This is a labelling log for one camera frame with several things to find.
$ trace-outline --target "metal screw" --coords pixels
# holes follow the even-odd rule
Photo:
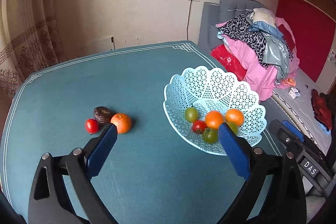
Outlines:
[[[294,154],[292,152],[287,152],[286,156],[290,159],[294,158]]]
[[[77,155],[79,155],[80,153],[82,153],[82,150],[81,150],[81,148],[76,148],[74,151],[72,151],[72,153],[73,153],[75,156],[77,156]]]
[[[257,155],[261,155],[263,153],[263,150],[259,147],[256,147],[255,149],[253,149],[253,152]]]
[[[42,155],[42,159],[43,159],[43,160],[46,160],[47,158],[49,158],[49,156],[50,156],[49,153],[44,153],[44,154]]]

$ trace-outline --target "gray headboard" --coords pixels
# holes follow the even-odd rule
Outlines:
[[[217,38],[217,23],[251,12],[254,8],[264,7],[255,0],[219,0],[219,4],[204,2],[198,47],[203,53],[210,55],[212,49],[223,44],[223,41]]]

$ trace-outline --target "light blue plastic basket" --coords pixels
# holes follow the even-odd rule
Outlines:
[[[163,108],[171,126],[186,142],[210,154],[226,156],[218,141],[208,144],[201,135],[191,131],[192,124],[184,118],[188,107],[197,108],[201,120],[211,110],[217,110],[223,116],[230,108],[241,110],[245,121],[239,127],[238,136],[245,138],[251,146],[260,142],[261,132],[267,125],[265,108],[258,104],[258,94],[248,83],[238,81],[233,73],[220,68],[186,68],[182,75],[172,76],[164,95]]]

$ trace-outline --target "teal tablecloth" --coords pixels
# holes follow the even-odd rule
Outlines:
[[[192,42],[124,48],[71,60],[32,74],[18,90],[1,140],[3,192],[27,220],[33,176],[43,153],[67,155],[92,136],[84,122],[96,106],[134,120],[120,135],[92,184],[120,223],[216,223],[236,197],[243,178],[228,157],[210,155],[186,143],[170,126],[163,90],[187,67],[220,64]],[[278,149],[268,135],[258,144]],[[68,177],[78,215],[85,217]],[[256,215],[265,198],[267,178]]]

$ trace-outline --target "black cable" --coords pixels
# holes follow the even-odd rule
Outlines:
[[[193,0],[190,0],[189,13],[188,13],[188,22],[187,22],[187,40],[189,40],[188,39],[188,26],[189,26],[190,9],[191,9],[191,3],[192,2],[193,2]]]

